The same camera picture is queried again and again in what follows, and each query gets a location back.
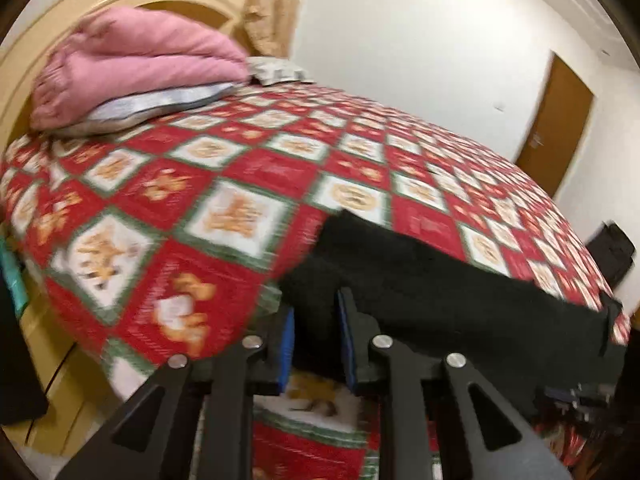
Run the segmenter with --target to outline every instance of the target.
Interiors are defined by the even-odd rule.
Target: yellow bed frame
[[[0,59],[0,146],[26,133],[33,80],[49,51],[83,15],[126,5],[172,10],[242,38],[245,0],[60,0],[27,28]],[[84,442],[101,399],[109,391],[96,361],[89,358],[57,324],[47,298],[25,272],[30,304],[20,326],[30,348],[50,409],[34,422],[4,427],[9,439],[48,454],[73,455]]]

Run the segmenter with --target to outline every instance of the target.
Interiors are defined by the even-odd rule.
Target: door handle
[[[531,146],[535,150],[538,146],[544,145],[545,143],[542,142],[542,137],[540,137],[538,133],[533,134],[533,136],[531,137],[531,141],[529,142],[529,146]]]

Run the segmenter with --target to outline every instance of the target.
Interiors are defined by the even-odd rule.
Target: teal object
[[[29,303],[29,297],[24,288],[18,261],[15,259],[14,253],[7,247],[4,237],[0,237],[0,265],[2,265],[6,286],[14,300],[15,315],[20,319],[27,303]]]

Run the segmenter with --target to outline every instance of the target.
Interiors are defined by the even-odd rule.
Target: patterned pillow
[[[257,79],[262,86],[290,81],[314,82],[304,68],[299,67],[289,59],[252,56],[248,57],[246,62],[249,65],[249,74]]]
[[[81,123],[53,130],[57,137],[87,137],[126,130],[153,117],[211,104],[232,93],[234,83],[167,88],[119,97],[94,108]]]

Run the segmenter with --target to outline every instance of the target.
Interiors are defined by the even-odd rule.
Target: door
[[[538,114],[516,161],[551,197],[580,142],[592,101],[587,85],[554,54]]]

